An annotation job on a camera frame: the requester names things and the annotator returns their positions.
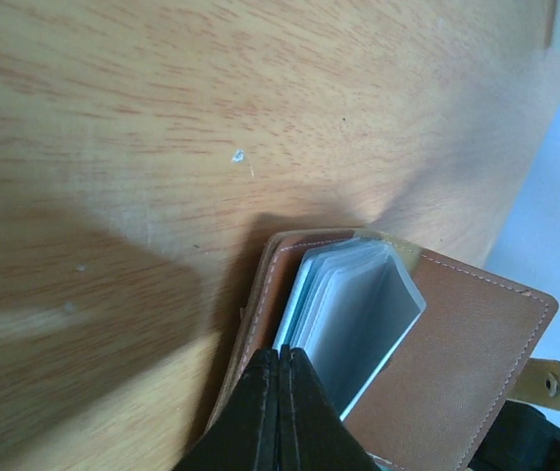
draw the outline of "open wallet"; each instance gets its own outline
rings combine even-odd
[[[351,247],[357,241],[359,250]],[[369,242],[378,248],[370,251]],[[378,285],[388,293],[379,300],[365,287],[382,267],[391,275]],[[300,289],[309,294],[300,297]],[[548,294],[380,232],[276,234],[262,255],[208,428],[254,352],[288,343],[308,353],[338,417],[379,466],[465,469],[557,308]],[[362,316],[360,323],[353,316]],[[391,316],[394,322],[382,320]],[[360,341],[347,342],[357,332]],[[535,397],[535,387],[519,395]]]

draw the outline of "white speck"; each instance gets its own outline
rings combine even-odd
[[[64,312],[67,314],[73,314],[76,311],[76,304],[72,301],[66,301],[64,303]]]
[[[238,149],[231,157],[231,161],[234,163],[242,162],[244,160],[244,150]]]

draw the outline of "wooden surface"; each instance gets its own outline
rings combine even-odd
[[[275,231],[482,263],[560,101],[552,8],[0,0],[0,469],[172,466]]]

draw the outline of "wallet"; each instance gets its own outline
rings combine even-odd
[[[306,251],[354,237],[395,248],[425,309],[361,392],[344,425],[383,467],[462,470],[558,304],[538,290],[367,229],[292,231],[269,240],[210,424],[253,353],[273,345]]]

